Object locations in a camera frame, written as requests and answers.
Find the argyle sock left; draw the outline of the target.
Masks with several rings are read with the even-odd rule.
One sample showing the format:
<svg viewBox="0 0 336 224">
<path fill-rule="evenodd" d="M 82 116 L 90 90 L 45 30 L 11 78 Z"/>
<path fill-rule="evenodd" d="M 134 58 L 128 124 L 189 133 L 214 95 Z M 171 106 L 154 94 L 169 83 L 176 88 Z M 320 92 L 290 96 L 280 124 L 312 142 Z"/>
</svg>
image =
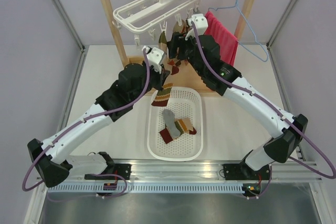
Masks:
<svg viewBox="0 0 336 224">
<path fill-rule="evenodd" d="M 181 33 L 182 29 L 183 29 L 184 25 L 179 25 L 178 22 L 175 23 L 174 27 L 173 27 L 173 32 L 179 32 Z M 168 60 L 168 64 L 170 66 L 172 66 L 172 70 L 171 70 L 171 75 L 175 75 L 179 72 L 179 66 L 181 65 L 181 61 L 177 58 L 174 59 L 170 59 Z"/>
</svg>

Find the argyle sock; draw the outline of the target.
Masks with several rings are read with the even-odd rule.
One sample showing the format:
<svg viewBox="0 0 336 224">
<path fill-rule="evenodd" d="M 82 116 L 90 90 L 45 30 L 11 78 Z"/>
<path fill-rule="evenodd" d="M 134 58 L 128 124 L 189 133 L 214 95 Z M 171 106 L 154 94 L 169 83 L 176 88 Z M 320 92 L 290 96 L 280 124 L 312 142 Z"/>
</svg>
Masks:
<svg viewBox="0 0 336 224">
<path fill-rule="evenodd" d="M 188 33 L 189 30 L 190 30 L 190 27 L 187 24 L 185 24 L 182 31 L 181 31 L 184 38 L 186 37 L 186 34 Z M 188 65 L 188 59 L 186 57 L 184 57 L 184 59 L 182 61 L 183 61 L 185 66 Z"/>
<path fill-rule="evenodd" d="M 184 25 L 179 25 L 178 22 L 175 23 L 174 27 L 173 27 L 173 32 L 179 32 L 181 33 L 182 29 L 183 29 Z M 168 64 L 170 66 L 172 66 L 172 70 L 171 70 L 171 75 L 175 75 L 179 72 L 179 66 L 181 65 L 181 61 L 177 58 L 174 59 L 170 59 L 168 60 Z"/>
</svg>

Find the beige striped sock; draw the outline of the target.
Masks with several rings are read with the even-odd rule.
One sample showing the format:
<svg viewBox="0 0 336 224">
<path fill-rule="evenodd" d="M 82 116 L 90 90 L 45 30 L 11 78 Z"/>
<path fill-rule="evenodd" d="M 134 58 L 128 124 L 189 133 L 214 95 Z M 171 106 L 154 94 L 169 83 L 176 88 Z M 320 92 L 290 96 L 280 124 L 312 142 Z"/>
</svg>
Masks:
<svg viewBox="0 0 336 224">
<path fill-rule="evenodd" d="M 166 38 L 166 32 L 163 31 L 161 32 L 159 36 L 159 43 L 158 43 L 159 49 L 161 49 L 165 56 L 163 58 L 163 63 L 161 64 L 163 67 L 163 72 L 162 72 L 162 83 L 161 83 L 161 88 L 157 91 L 157 94 L 152 101 L 151 105 L 156 106 L 156 107 L 165 107 L 168 104 L 168 101 L 171 96 L 171 90 L 173 83 L 169 82 L 166 83 L 166 79 L 170 75 L 170 71 L 166 69 L 165 64 L 167 63 L 167 38 Z"/>
<path fill-rule="evenodd" d="M 183 134 L 195 135 L 197 133 L 197 130 L 193 126 L 190 118 L 176 119 L 174 123 L 175 127 L 178 130 L 177 136 L 173 136 L 172 133 L 170 133 L 170 131 L 168 130 L 167 126 L 165 126 L 163 130 L 159 131 L 159 134 L 162 137 L 165 144 L 168 144 L 173 140 L 176 140 Z"/>
</svg>

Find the right aluminium frame post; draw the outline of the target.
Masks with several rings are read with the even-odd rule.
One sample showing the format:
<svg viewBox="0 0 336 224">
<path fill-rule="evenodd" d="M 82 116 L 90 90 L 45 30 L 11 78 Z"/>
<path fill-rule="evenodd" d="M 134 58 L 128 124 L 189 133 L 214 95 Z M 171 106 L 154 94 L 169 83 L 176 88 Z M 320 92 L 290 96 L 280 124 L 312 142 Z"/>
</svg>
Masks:
<svg viewBox="0 0 336 224">
<path fill-rule="evenodd" d="M 290 14 L 292 13 L 298 1 L 299 0 L 290 0 L 289 3 L 287 4 L 283 14 L 281 15 L 275 29 L 273 30 L 270 36 L 270 39 L 266 43 L 268 49 L 270 49 L 271 46 L 274 44 L 276 38 L 278 37 L 280 31 L 282 30 L 283 26 L 285 25 L 287 19 L 289 18 Z"/>
</svg>

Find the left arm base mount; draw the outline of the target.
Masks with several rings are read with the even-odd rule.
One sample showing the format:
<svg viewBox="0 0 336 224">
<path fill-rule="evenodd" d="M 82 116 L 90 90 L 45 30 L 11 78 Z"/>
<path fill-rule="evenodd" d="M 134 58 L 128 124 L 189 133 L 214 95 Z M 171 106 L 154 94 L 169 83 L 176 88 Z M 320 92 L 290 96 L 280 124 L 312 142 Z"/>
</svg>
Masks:
<svg viewBox="0 0 336 224">
<path fill-rule="evenodd" d="M 85 180 L 118 180 L 119 177 L 113 176 L 113 174 L 119 175 L 125 180 L 130 179 L 131 164 L 116 164 L 106 152 L 98 152 L 98 155 L 104 159 L 107 167 L 98 175 L 85 174 Z"/>
</svg>

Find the aluminium frame post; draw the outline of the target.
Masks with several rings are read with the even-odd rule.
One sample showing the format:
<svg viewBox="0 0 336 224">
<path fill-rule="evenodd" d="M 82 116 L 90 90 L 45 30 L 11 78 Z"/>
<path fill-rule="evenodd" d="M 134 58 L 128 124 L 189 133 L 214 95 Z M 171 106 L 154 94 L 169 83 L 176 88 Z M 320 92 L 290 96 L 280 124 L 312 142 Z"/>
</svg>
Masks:
<svg viewBox="0 0 336 224">
<path fill-rule="evenodd" d="M 270 39 L 266 43 L 268 49 L 270 49 L 271 46 L 274 44 L 276 38 L 278 37 L 280 31 L 282 30 L 283 26 L 285 25 L 287 19 L 289 18 L 290 14 L 292 13 L 298 1 L 299 0 L 290 0 L 289 3 L 287 4 L 283 14 L 281 15 L 275 29 L 273 30 L 270 36 Z"/>
<path fill-rule="evenodd" d="M 70 32 L 70 35 L 72 36 L 73 40 L 75 41 L 77 47 L 79 48 L 79 50 L 81 52 L 84 52 L 85 45 L 83 44 L 83 42 L 81 41 L 78 33 L 76 32 L 75 27 L 74 27 L 72 21 L 70 20 L 63 4 L 61 3 L 60 0 L 51 0 L 51 1 L 52 1 L 53 5 L 55 6 L 56 11 L 60 15 L 62 21 L 64 22 L 66 28 Z"/>
</svg>

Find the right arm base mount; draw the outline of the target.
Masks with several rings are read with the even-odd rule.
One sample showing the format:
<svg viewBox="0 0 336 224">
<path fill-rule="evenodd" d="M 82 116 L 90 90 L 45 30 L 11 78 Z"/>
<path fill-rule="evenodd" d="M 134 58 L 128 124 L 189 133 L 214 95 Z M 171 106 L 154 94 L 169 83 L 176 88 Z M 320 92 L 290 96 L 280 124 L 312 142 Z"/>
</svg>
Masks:
<svg viewBox="0 0 336 224">
<path fill-rule="evenodd" d="M 256 180 L 255 185 L 243 186 L 242 196 L 247 200 L 259 199 L 268 189 L 272 180 L 272 167 L 270 164 L 263 166 L 259 170 L 253 170 L 246 163 L 245 156 L 239 163 L 223 164 L 223 177 L 225 180 Z"/>
</svg>

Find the white clip sock hanger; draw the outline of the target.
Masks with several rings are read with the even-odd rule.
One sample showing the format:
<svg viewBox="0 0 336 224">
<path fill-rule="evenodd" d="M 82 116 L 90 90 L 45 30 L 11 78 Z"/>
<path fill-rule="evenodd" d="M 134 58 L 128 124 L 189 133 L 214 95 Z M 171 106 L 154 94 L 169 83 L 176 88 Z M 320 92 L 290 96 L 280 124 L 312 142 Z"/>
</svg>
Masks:
<svg viewBox="0 0 336 224">
<path fill-rule="evenodd" d="M 153 41 L 156 40 L 155 27 L 161 26 L 166 32 L 166 21 L 174 17 L 181 25 L 181 13 L 200 0 L 134 0 L 113 11 L 112 24 L 121 29 L 124 27 L 134 34 L 136 48 L 140 48 L 140 35 L 148 33 Z"/>
</svg>

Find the white perforated plastic basket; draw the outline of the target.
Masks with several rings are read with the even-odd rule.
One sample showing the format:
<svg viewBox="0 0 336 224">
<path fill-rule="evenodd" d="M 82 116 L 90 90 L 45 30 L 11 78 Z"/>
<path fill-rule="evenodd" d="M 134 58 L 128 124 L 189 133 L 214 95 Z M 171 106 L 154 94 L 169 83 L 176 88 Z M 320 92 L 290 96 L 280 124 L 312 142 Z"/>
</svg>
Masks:
<svg viewBox="0 0 336 224">
<path fill-rule="evenodd" d="M 150 103 L 147 147 L 163 161 L 196 159 L 203 150 L 203 111 L 201 96 L 191 88 L 170 87 L 170 94 Z"/>
</svg>

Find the left aluminium frame post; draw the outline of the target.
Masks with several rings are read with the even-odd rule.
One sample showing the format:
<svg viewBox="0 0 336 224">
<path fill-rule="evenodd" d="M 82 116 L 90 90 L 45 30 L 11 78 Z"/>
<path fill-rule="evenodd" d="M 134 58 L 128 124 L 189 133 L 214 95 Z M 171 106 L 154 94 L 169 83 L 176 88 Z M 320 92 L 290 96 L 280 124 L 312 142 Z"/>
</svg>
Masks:
<svg viewBox="0 0 336 224">
<path fill-rule="evenodd" d="M 51 1 L 52 1 L 53 5 L 55 6 L 56 11 L 60 15 L 62 21 L 64 22 L 66 28 L 70 32 L 70 35 L 72 36 L 73 40 L 75 41 L 77 47 L 79 48 L 79 50 L 81 52 L 84 52 L 85 45 L 83 44 L 83 42 L 81 41 L 78 33 L 76 32 L 75 27 L 74 27 L 72 21 L 70 20 L 63 4 L 61 3 L 60 0 L 51 0 Z"/>
</svg>

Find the argyle sock right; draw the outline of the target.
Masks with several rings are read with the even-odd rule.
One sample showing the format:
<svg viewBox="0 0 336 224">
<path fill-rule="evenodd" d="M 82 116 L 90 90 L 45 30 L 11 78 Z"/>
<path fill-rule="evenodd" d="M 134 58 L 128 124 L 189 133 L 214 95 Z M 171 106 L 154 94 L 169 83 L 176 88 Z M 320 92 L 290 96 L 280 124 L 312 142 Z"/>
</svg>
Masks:
<svg viewBox="0 0 336 224">
<path fill-rule="evenodd" d="M 190 27 L 187 24 L 185 24 L 182 31 L 181 31 L 184 38 L 186 37 L 186 34 L 188 33 L 189 30 L 190 30 Z M 185 66 L 188 65 L 188 59 L 186 57 L 184 57 L 184 59 L 182 61 L 183 61 Z"/>
</svg>

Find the grey sock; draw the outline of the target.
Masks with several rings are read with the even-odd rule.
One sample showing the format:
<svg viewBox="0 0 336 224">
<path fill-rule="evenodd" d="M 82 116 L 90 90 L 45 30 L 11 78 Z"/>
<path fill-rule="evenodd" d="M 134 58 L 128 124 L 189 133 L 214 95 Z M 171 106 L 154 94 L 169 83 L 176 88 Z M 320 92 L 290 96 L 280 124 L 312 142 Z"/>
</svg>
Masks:
<svg viewBox="0 0 336 224">
<path fill-rule="evenodd" d="M 181 132 L 175 125 L 175 114 L 169 109 L 164 109 L 162 115 L 171 137 L 173 139 L 178 138 L 181 135 Z"/>
</svg>

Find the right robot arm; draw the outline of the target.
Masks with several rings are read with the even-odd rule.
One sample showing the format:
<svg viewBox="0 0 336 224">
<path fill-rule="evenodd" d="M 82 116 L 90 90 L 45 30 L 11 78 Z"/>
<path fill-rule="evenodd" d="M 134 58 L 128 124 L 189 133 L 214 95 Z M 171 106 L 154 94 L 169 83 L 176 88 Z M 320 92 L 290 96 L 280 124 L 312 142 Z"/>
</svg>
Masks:
<svg viewBox="0 0 336 224">
<path fill-rule="evenodd" d="M 251 179 L 273 162 L 289 159 L 306 130 L 304 115 L 282 110 L 254 89 L 241 72 L 220 59 L 219 45 L 212 36 L 195 38 L 174 32 L 167 46 L 169 58 L 187 60 L 210 90 L 238 104 L 270 134 L 269 141 L 240 161 L 239 172 L 244 178 Z"/>
</svg>

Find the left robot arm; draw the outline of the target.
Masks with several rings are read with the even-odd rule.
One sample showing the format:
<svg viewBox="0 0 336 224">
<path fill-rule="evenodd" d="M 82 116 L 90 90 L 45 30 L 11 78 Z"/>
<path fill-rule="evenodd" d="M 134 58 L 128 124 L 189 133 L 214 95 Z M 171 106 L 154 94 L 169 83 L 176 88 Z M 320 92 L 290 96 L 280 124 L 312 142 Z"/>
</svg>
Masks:
<svg viewBox="0 0 336 224">
<path fill-rule="evenodd" d="M 110 179 L 116 171 L 113 159 L 106 152 L 72 156 L 71 153 L 93 134 L 130 112 L 146 93 L 161 91 L 170 72 L 163 65 L 130 63 L 118 79 L 104 91 L 95 103 L 73 124 L 55 135 L 28 144 L 33 167 L 48 188 L 61 184 L 69 177 Z"/>
</svg>

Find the pink towel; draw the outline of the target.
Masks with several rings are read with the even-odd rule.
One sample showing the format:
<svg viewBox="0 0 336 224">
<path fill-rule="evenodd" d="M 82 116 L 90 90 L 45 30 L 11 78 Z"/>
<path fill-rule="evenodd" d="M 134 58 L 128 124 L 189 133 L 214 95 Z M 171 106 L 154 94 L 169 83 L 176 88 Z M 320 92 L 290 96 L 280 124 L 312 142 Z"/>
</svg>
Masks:
<svg viewBox="0 0 336 224">
<path fill-rule="evenodd" d="M 208 23 L 205 35 L 211 35 L 215 42 L 219 44 L 221 60 L 233 66 L 238 48 L 237 38 L 224 27 L 212 12 L 208 11 L 205 18 Z"/>
</svg>

